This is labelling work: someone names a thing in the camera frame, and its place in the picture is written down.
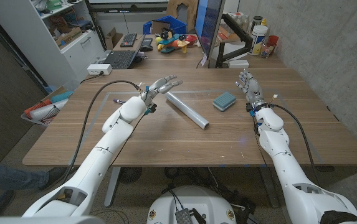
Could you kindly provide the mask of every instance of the wooden table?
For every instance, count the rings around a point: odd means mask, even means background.
[[[114,70],[110,75],[85,82],[76,89],[63,110],[27,153],[23,163],[28,166],[66,166],[77,147],[90,100],[105,83],[129,80],[150,85],[161,77],[174,74],[184,84],[173,88],[173,92],[204,116],[210,122],[210,127],[202,130],[168,102],[164,95],[159,94],[154,99],[158,105],[156,112],[143,118],[114,166],[264,165],[253,132],[252,118],[245,111],[245,95],[234,85],[241,69],[195,69],[202,58],[201,48],[191,47],[186,54],[181,50],[161,54],[154,41],[153,47],[154,51],[146,52],[149,58],[135,65],[134,69]],[[295,70],[285,68],[276,55],[268,59],[250,55],[246,58],[250,63],[248,71],[258,79],[266,101],[273,94],[279,94],[274,103],[288,108],[302,123],[312,145],[315,164],[357,166],[356,139],[327,110]],[[129,99],[135,95],[134,90],[130,85],[119,83],[99,94],[87,123],[87,129],[91,126],[91,130],[85,138],[76,165],[82,163],[103,136],[102,124],[120,106],[113,99]],[[220,112],[213,107],[212,101],[225,91],[235,95],[237,101],[227,111]],[[284,128],[297,161],[309,165],[298,126],[284,111],[278,108],[274,111],[285,121]],[[267,164],[272,165],[270,157],[264,151],[263,154]]]

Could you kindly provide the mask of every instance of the blue sponge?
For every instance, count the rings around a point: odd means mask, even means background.
[[[235,103],[236,97],[228,92],[223,93],[213,101],[213,106],[219,111],[225,111]]]

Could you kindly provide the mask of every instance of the concrete wall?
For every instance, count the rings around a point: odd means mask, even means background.
[[[280,37],[279,58],[357,139],[357,1],[240,0],[239,11],[267,19],[270,35]],[[357,174],[336,183],[327,179],[323,187],[357,207]]]

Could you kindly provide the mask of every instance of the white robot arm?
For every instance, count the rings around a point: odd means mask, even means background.
[[[78,217],[90,213],[99,185],[112,162],[113,155],[133,132],[132,121],[142,114],[152,113],[156,105],[152,99],[158,94],[167,93],[182,81],[169,83],[176,78],[171,75],[154,82],[139,96],[131,97],[105,122],[102,131],[105,135],[85,158],[75,175],[65,184],[49,192],[33,203],[23,217]]]
[[[246,70],[239,78],[243,85],[238,82],[236,85],[249,101],[247,111],[258,122],[260,145],[274,162],[292,223],[323,224],[329,215],[337,219],[350,217],[341,219],[347,220],[346,223],[357,220],[357,210],[346,197],[329,192],[307,178],[289,149],[289,137],[283,129],[282,118],[264,101],[257,80]]]

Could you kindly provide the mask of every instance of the jeans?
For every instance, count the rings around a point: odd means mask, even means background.
[[[27,172],[0,165],[0,189],[22,190],[44,186],[49,174],[45,171]]]

